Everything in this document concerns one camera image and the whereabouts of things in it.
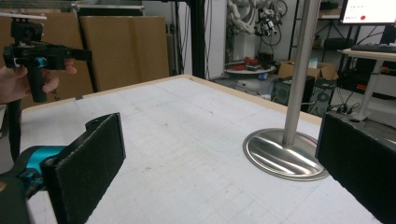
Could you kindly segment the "power strip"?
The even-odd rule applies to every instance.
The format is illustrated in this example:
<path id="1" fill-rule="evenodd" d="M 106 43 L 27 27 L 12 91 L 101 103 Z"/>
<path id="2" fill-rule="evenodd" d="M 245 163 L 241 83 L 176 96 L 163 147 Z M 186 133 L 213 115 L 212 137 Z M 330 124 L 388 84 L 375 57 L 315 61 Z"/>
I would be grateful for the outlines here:
<path id="1" fill-rule="evenodd" d="M 359 103 L 356 103 L 354 105 L 347 105 L 347 104 L 335 105 L 332 107 L 332 112 L 336 112 L 337 114 L 351 116 L 356 113 L 356 111 L 359 107 L 360 107 Z"/>

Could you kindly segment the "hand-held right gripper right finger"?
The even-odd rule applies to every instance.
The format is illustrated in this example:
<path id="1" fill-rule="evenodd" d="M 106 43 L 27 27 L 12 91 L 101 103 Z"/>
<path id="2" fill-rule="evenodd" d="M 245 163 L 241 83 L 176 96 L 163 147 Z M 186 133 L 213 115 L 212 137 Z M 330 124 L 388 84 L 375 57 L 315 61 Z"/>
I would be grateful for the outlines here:
<path id="1" fill-rule="evenodd" d="M 396 224 L 396 128 L 329 112 L 316 158 L 377 220 Z"/>

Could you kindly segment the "round white pedestal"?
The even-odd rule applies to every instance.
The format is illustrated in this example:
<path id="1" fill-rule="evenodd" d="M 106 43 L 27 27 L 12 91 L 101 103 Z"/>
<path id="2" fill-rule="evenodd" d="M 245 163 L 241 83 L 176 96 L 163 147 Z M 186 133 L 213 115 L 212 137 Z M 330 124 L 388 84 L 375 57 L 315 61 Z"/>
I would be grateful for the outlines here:
<path id="1" fill-rule="evenodd" d="M 226 69 L 224 76 L 232 82 L 232 86 L 244 91 L 258 91 L 272 84 L 273 74 L 276 68 L 270 66 L 268 69 L 232 70 Z"/>

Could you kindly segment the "computer monitor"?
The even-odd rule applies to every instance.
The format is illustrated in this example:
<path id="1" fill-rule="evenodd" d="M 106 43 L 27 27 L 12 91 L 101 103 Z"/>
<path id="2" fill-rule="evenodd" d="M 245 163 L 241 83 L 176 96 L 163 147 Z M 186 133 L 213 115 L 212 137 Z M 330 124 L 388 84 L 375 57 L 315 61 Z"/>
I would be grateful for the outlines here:
<path id="1" fill-rule="evenodd" d="M 343 25 L 388 25 L 396 22 L 396 0 L 344 0 Z"/>

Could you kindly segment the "open cardboard box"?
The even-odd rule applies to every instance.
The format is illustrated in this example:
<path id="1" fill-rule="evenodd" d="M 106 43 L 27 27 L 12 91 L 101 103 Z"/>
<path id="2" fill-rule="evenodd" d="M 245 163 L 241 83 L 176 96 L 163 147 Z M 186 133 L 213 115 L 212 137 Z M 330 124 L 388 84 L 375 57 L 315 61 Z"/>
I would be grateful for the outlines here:
<path id="1" fill-rule="evenodd" d="M 279 66 L 277 76 L 279 78 L 291 77 L 293 75 L 295 61 L 285 61 Z M 308 67 L 307 74 L 315 79 L 319 77 L 327 80 L 336 80 L 338 74 L 335 65 L 332 63 L 318 63 L 315 68 Z"/>

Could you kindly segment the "black computer tower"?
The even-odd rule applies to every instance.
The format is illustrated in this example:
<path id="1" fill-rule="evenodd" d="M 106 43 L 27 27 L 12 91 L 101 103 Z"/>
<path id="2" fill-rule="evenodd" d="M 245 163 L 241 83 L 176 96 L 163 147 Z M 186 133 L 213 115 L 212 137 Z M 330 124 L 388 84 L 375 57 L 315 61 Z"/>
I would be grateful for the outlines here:
<path id="1" fill-rule="evenodd" d="M 292 77 L 285 77 L 276 80 L 273 84 L 271 92 L 271 100 L 281 105 L 287 105 L 290 98 L 290 88 L 292 83 Z M 304 84 L 303 101 L 301 110 L 307 112 L 310 105 L 310 98 L 313 93 L 315 85 L 315 78 L 307 76 Z"/>

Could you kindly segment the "black frame post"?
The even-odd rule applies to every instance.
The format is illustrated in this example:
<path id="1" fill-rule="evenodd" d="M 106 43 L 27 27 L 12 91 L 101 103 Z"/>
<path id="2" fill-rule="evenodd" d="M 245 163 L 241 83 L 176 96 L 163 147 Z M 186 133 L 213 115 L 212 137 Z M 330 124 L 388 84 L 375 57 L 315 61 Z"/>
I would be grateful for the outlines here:
<path id="1" fill-rule="evenodd" d="M 192 74 L 205 78 L 205 0 L 190 0 Z"/>

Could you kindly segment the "silver metal stand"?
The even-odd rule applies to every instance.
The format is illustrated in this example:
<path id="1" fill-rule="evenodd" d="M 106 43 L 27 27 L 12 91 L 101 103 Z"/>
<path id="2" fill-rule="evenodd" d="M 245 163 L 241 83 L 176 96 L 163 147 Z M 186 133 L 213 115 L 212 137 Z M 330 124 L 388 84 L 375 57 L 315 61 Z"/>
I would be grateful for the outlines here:
<path id="1" fill-rule="evenodd" d="M 297 131 L 319 4 L 304 0 L 285 126 L 258 130 L 243 143 L 245 155 L 256 167 L 292 181 L 317 181 L 329 175 L 315 157 L 318 140 Z"/>

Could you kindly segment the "white desk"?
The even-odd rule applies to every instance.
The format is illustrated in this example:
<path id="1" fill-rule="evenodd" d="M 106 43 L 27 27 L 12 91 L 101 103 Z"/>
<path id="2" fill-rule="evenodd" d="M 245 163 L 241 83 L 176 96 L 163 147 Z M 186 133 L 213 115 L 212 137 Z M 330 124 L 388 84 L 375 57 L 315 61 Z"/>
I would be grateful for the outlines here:
<path id="1" fill-rule="evenodd" d="M 368 81 L 367 88 L 361 100 L 361 107 L 353 119 L 363 121 L 368 118 L 370 112 L 367 110 L 369 101 L 374 93 L 375 86 L 380 79 L 380 70 L 384 61 L 396 62 L 396 53 L 359 51 L 353 49 L 344 49 L 343 53 L 350 57 L 375 60 L 375 67 Z"/>

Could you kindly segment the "brown cardboard panel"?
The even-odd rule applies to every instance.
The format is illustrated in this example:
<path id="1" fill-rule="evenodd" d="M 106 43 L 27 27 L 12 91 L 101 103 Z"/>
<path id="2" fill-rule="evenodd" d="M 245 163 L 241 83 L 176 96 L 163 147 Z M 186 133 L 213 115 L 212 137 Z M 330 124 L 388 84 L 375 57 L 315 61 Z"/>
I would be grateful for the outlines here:
<path id="1" fill-rule="evenodd" d="M 92 52 L 92 63 L 74 62 L 76 74 L 57 74 L 50 103 L 170 76 L 163 17 L 48 13 L 41 23 L 43 41 Z"/>

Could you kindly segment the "black keyboard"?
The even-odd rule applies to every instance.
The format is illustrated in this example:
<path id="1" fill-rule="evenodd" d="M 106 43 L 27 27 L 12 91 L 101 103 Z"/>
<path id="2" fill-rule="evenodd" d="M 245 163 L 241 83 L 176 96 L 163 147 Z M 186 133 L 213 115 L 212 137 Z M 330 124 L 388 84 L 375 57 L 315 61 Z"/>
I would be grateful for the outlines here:
<path id="1" fill-rule="evenodd" d="M 387 44 L 353 45 L 351 49 L 357 51 L 396 53 L 396 46 Z"/>

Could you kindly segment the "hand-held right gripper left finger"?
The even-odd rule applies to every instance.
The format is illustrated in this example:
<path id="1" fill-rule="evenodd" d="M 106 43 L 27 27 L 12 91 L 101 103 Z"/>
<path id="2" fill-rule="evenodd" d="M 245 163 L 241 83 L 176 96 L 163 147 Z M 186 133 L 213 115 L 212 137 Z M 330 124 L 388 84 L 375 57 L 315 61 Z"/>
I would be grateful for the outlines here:
<path id="1" fill-rule="evenodd" d="M 40 163 L 58 224 L 84 224 L 126 158 L 120 114 L 93 119 L 86 131 Z"/>

